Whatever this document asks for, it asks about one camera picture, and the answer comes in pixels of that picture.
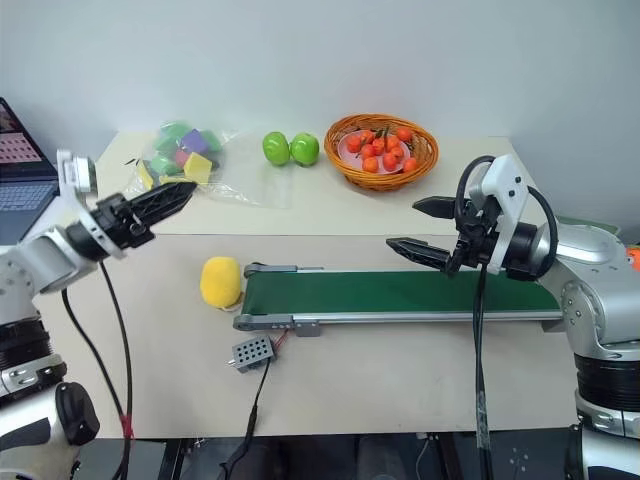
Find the black cable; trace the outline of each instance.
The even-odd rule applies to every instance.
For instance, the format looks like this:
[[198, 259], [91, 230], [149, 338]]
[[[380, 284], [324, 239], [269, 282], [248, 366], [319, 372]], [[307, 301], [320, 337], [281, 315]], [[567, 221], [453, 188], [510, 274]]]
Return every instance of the black cable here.
[[493, 479], [491, 441], [487, 420], [487, 401], [482, 368], [482, 327], [484, 324], [484, 292], [487, 280], [487, 266], [482, 265], [476, 294], [473, 299], [473, 340], [476, 351], [476, 439], [480, 458], [480, 474], [483, 480]]
[[229, 467], [227, 467], [227, 464], [229, 463], [229, 460], [231, 460], [231, 458], [229, 458], [229, 460], [227, 460], [225, 463], [220, 464], [220, 466], [222, 467], [222, 470], [224, 471], [224, 480], [231, 480], [231, 474], [233, 473], [233, 469], [235, 468], [236, 464], [240, 460], [242, 460], [242, 458], [249, 451], [249, 447], [251, 446], [251, 440], [253, 440], [253, 433], [255, 432], [255, 429], [256, 429], [256, 420], [258, 419], [258, 399], [260, 398], [260, 393], [262, 392], [262, 386], [264, 385], [264, 381], [267, 378], [267, 373], [269, 372], [270, 365], [271, 365], [271, 358], [267, 359], [267, 365], [264, 368], [264, 373], [262, 374], [262, 380], [260, 380], [260, 385], [258, 386], [256, 397], [253, 400], [253, 406], [251, 407], [251, 413], [249, 414], [249, 422], [247, 423], [247, 431], [244, 434], [244, 440], [242, 440], [242, 444], [240, 445], [238, 450], [236, 450], [236, 452], [239, 451], [240, 453], [235, 456], [235, 458], [233, 459]]
[[467, 182], [469, 181], [469, 176], [471, 172], [481, 163], [491, 163], [495, 160], [496, 157], [491, 155], [483, 155], [482, 157], [476, 158], [472, 161], [462, 172], [460, 176], [460, 180], [458, 181], [458, 189], [456, 190], [456, 198], [454, 202], [454, 211], [453, 216], [456, 221], [456, 228], [460, 230], [464, 229], [464, 225], [462, 223], [462, 218], [464, 216], [463, 206], [464, 206], [464, 191], [467, 188]]
[[[113, 289], [113, 284], [111, 283], [111, 278], [109, 277], [109, 273], [107, 272], [107, 268], [104, 266], [103, 262], [100, 262], [100, 270], [102, 270], [102, 275], [104, 276], [104, 280], [107, 284], [107, 288], [109, 289], [109, 295], [111, 296], [111, 301], [113, 302], [113, 308], [116, 311], [116, 317], [118, 317], [118, 324], [120, 325], [120, 335], [122, 336], [122, 345], [124, 347], [124, 360], [125, 360], [125, 369], [127, 375], [127, 408], [125, 413], [125, 423], [123, 424], [123, 433], [124, 433], [124, 446], [122, 449], [122, 460], [120, 462], [120, 467], [118, 468], [119, 478], [121, 480], [127, 480], [129, 475], [129, 458], [131, 456], [131, 414], [133, 411], [133, 376], [131, 369], [131, 352], [129, 350], [129, 338], [127, 336], [127, 330], [124, 325], [124, 319], [122, 317], [122, 311], [120, 310], [120, 304], [118, 303], [118, 298], [116, 297], [116, 292]], [[118, 472], [114, 476], [114, 480], [118, 478]]]
[[[65, 310], [67, 311], [67, 315], [69, 315], [69, 318], [71, 319], [71, 323], [73, 323], [74, 327], [76, 327], [76, 330], [78, 331], [80, 336], [83, 338], [83, 340], [91, 350], [93, 357], [96, 359], [98, 367], [100, 368], [100, 371], [102, 372], [102, 376], [104, 377], [104, 381], [107, 384], [107, 388], [109, 389], [109, 393], [111, 394], [111, 399], [113, 400], [113, 404], [115, 405], [116, 411], [118, 412], [118, 418], [122, 418], [122, 415], [124, 412], [122, 410], [122, 405], [120, 404], [120, 399], [118, 398], [118, 394], [116, 393], [116, 390], [113, 387], [113, 382], [111, 381], [109, 372], [107, 372], [107, 368], [105, 367], [104, 362], [102, 361], [102, 357], [100, 356], [98, 349], [93, 344], [93, 342], [91, 341], [89, 336], [86, 334], [84, 329], [80, 326], [80, 323], [78, 322], [78, 319], [76, 318], [75, 313], [73, 313], [73, 310], [71, 309], [71, 304], [69, 303], [69, 295], [66, 288], [62, 289], [61, 296], [62, 296], [62, 303], [64, 305]], [[123, 461], [120, 461], [120, 465], [118, 465], [118, 469], [113, 474], [112, 480], [118, 480], [119, 478], [121, 478], [122, 469], [123, 469]]]
[[547, 217], [547, 224], [549, 225], [549, 253], [540, 264], [540, 268], [535, 273], [536, 278], [542, 277], [549, 271], [556, 259], [556, 252], [558, 251], [558, 224], [556, 223], [556, 217], [553, 215], [551, 205], [547, 202], [547, 199], [535, 188], [529, 186], [529, 194], [536, 199], [540, 204], [542, 211]]

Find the yellow sponge cube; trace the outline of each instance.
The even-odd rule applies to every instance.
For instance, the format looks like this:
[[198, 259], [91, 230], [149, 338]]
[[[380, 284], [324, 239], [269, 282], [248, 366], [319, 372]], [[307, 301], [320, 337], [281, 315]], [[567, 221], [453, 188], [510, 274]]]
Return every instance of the yellow sponge cube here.
[[209, 305], [227, 308], [235, 304], [242, 292], [240, 265], [231, 257], [213, 257], [202, 267], [200, 293]]
[[184, 164], [184, 176], [189, 180], [204, 184], [209, 183], [209, 175], [213, 164], [211, 161], [198, 153], [189, 155], [187, 162]]
[[160, 175], [158, 177], [158, 181], [160, 182], [160, 185], [165, 185], [167, 183], [190, 182], [191, 180], [184, 177], [170, 177], [169, 175]]
[[153, 178], [151, 178], [151, 175], [149, 174], [148, 170], [144, 166], [144, 162], [142, 161], [138, 162], [136, 169], [138, 170], [138, 177], [142, 181], [142, 185], [144, 186], [144, 189], [151, 190], [151, 188], [153, 187]]

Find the pink plate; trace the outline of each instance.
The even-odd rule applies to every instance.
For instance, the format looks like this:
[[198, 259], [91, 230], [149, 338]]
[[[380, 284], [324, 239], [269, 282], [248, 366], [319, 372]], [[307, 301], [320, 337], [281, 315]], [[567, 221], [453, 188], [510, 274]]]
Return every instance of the pink plate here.
[[[347, 135], [345, 135], [344, 137], [342, 137], [340, 139], [340, 142], [338, 143], [338, 155], [340, 155], [340, 160], [342, 160], [344, 163], [346, 163], [347, 165], [349, 165], [352, 168], [355, 168], [356, 170], [360, 170], [361, 172], [363, 172], [364, 170], [362, 170], [362, 158], [361, 155], [358, 155], [357, 153], [351, 153], [348, 149], [347, 149], [347, 138], [349, 138], [351, 135], [355, 135], [358, 132], [361, 132], [362, 130], [358, 130], [356, 132], [352, 132], [352, 133], [348, 133]], [[400, 147], [402, 148], [402, 151], [404, 152], [404, 157], [402, 157], [402, 160], [398, 162], [398, 166], [396, 167], [395, 170], [391, 170], [390, 172], [386, 171], [382, 165], [382, 155], [378, 155], [377, 159], [378, 159], [378, 175], [391, 175], [392, 173], [398, 173], [400, 171], [402, 171], [402, 167], [404, 165], [404, 161], [409, 158], [411, 156], [411, 152], [409, 152], [409, 148], [405, 145], [404, 142], [400, 142]]]

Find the purple sponge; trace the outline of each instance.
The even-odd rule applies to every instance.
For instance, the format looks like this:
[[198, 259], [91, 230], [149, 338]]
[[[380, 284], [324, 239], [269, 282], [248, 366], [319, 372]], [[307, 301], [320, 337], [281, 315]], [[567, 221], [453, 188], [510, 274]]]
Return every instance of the purple sponge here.
[[189, 153], [203, 154], [209, 150], [209, 144], [195, 128], [180, 139], [180, 145]]

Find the wicker basket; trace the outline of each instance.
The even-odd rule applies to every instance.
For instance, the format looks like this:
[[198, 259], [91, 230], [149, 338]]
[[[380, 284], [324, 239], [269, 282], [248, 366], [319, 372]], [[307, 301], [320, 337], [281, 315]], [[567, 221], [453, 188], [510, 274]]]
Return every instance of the wicker basket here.
[[[338, 155], [338, 143], [348, 133], [361, 129], [379, 130], [389, 127], [389, 133], [395, 133], [398, 127], [407, 127], [413, 131], [411, 149], [418, 161], [418, 168], [408, 173], [380, 175], [357, 170], [345, 164]], [[347, 180], [358, 187], [380, 192], [398, 190], [405, 185], [426, 175], [438, 161], [438, 144], [436, 139], [415, 123], [378, 113], [352, 115], [331, 125], [324, 137], [324, 150], [335, 167]]]

